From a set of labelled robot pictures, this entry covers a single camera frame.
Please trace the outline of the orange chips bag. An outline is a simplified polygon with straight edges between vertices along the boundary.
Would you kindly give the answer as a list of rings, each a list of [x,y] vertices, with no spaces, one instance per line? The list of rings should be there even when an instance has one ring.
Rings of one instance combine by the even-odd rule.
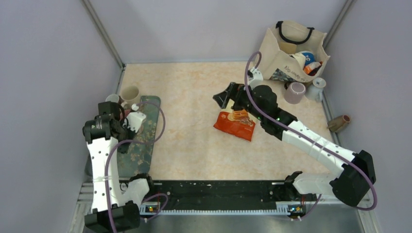
[[[245,110],[233,110],[233,105],[234,101],[230,100],[227,107],[219,112],[213,127],[251,142],[258,120]]]

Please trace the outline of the blue grey mug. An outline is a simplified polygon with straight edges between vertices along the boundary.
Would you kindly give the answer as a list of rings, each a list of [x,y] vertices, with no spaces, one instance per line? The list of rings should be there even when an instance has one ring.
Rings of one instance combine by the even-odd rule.
[[[105,102],[121,103],[121,98],[117,94],[110,94],[106,97]]]

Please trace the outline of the cream white mug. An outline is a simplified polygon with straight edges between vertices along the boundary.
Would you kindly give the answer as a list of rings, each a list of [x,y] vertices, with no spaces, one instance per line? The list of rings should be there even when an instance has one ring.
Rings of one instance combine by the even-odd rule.
[[[137,86],[128,86],[120,92],[120,97],[129,105],[137,104],[140,101],[140,91]]]

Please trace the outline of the small brown striped cup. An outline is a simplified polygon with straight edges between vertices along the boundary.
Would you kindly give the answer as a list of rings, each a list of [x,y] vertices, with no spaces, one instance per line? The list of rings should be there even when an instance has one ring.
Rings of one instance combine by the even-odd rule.
[[[339,133],[342,131],[349,123],[351,122],[351,118],[349,115],[341,115],[327,123],[327,128],[334,133]]]

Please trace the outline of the large pink mug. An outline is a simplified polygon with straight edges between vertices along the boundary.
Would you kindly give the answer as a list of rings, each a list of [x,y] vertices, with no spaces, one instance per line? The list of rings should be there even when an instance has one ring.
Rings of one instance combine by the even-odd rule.
[[[131,111],[132,111],[132,109],[124,110],[124,113],[125,113],[124,117],[127,117],[131,113]]]

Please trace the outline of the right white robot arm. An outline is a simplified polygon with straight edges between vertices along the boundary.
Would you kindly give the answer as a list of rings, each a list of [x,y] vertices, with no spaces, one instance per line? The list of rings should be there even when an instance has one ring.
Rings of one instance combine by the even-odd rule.
[[[277,95],[267,85],[251,88],[231,82],[213,99],[221,109],[232,100],[233,110],[245,110],[260,121],[266,133],[294,145],[330,171],[329,174],[296,173],[285,186],[289,199],[298,200],[304,194],[334,195],[359,210],[376,208],[376,173],[370,153],[345,149],[310,130],[297,117],[278,107]]]

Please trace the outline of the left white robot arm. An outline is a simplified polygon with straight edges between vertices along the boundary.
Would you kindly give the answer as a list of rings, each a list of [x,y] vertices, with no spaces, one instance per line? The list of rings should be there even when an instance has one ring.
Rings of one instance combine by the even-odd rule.
[[[127,188],[120,188],[117,165],[118,142],[128,138],[121,115],[124,111],[115,102],[98,104],[99,114],[83,127],[83,135],[91,158],[93,200],[91,212],[84,217],[85,226],[94,233],[115,233],[140,226],[143,200],[154,198],[156,188],[147,173],[133,176]]]

